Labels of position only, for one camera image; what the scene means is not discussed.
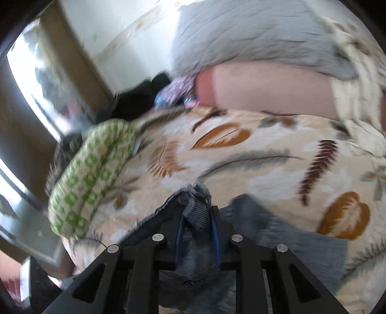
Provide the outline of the white floral crumpled sheet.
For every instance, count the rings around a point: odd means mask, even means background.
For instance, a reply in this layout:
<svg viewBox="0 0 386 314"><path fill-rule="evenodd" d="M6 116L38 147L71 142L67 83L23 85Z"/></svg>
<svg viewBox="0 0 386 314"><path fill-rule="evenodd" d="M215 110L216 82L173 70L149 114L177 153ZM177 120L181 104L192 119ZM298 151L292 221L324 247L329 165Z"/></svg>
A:
<svg viewBox="0 0 386 314"><path fill-rule="evenodd" d="M385 91L385 54L351 23L320 16L326 30L356 75L353 79L330 78L338 120L347 130L353 152L385 156L381 103Z"/></svg>

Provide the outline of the black clothing pile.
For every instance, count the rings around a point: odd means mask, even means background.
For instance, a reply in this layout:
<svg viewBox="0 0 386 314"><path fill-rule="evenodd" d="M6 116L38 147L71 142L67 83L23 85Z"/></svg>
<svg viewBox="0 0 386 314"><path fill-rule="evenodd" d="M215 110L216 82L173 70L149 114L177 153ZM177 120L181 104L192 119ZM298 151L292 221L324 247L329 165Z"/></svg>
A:
<svg viewBox="0 0 386 314"><path fill-rule="evenodd" d="M167 73L162 72L152 80L144 80L131 90L117 93L109 107L94 118L98 124L111 118L132 121L151 110L158 92L171 83Z"/></svg>

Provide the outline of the grey quilted pillow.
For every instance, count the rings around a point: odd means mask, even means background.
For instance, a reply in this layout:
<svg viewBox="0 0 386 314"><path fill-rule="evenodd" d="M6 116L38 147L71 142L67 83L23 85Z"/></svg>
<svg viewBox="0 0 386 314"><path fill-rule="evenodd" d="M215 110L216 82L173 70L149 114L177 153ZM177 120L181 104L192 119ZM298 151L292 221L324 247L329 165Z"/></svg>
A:
<svg viewBox="0 0 386 314"><path fill-rule="evenodd" d="M224 62L256 60L307 67L342 80L356 75L304 1L200 1L183 6L171 56L176 77Z"/></svg>

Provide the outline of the blue denim jeans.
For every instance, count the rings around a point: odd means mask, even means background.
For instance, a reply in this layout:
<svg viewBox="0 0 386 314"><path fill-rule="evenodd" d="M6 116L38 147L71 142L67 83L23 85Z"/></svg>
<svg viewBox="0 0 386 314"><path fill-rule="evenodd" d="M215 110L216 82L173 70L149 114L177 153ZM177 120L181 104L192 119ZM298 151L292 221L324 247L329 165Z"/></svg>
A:
<svg viewBox="0 0 386 314"><path fill-rule="evenodd" d="M159 304L183 313L233 313L236 278L221 272L215 260L215 236L209 217L211 196L204 185L188 185L140 221L122 239L122 246L137 245L158 233L160 226L182 210L182 235L177 240L177 269L160 273ZM221 208L221 219L257 245L285 244L331 293L340 286L348 242L301 230L260 205L249 194L235 197Z"/></svg>

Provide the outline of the green white patterned quilt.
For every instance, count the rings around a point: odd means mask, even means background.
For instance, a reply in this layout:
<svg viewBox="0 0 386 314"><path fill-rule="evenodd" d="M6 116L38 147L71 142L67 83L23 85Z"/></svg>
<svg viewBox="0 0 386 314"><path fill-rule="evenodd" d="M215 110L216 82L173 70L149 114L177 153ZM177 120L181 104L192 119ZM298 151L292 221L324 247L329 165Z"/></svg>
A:
<svg viewBox="0 0 386 314"><path fill-rule="evenodd" d="M97 206L132 156L135 140L135 128L120 119L88 132L50 195L48 219L56 235L84 237Z"/></svg>

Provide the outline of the cream leaf print blanket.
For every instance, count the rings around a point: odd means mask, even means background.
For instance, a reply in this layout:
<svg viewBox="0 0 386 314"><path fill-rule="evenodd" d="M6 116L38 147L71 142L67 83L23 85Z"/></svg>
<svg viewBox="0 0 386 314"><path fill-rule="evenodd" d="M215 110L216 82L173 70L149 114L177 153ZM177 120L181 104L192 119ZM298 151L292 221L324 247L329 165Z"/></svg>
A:
<svg viewBox="0 0 386 314"><path fill-rule="evenodd" d="M385 160L356 152L344 127L316 116L194 109L149 127L144 147L99 204L86 237L64 241L80 270L169 196L202 183L219 207L241 194L312 235L347 245L337 299L369 313L385 291Z"/></svg>

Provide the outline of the wooden door frame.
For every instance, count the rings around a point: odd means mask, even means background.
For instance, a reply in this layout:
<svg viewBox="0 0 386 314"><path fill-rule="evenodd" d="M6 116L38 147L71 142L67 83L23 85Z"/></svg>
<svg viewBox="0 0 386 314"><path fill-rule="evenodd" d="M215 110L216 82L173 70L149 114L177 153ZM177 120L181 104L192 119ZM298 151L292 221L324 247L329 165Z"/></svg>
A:
<svg viewBox="0 0 386 314"><path fill-rule="evenodd" d="M87 57L59 1L52 1L39 16L37 27L43 55L68 92L80 96L87 109L106 109L112 92Z"/></svg>

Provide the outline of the purple plastic bag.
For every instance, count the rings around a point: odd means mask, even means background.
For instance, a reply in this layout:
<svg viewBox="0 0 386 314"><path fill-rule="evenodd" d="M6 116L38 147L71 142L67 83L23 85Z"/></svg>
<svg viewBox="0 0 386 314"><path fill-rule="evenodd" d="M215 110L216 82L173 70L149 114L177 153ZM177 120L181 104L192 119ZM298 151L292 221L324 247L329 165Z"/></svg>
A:
<svg viewBox="0 0 386 314"><path fill-rule="evenodd" d="M178 105L195 107L199 104L195 92L195 75L175 78L165 88L160 90L154 100L156 110L170 109Z"/></svg>

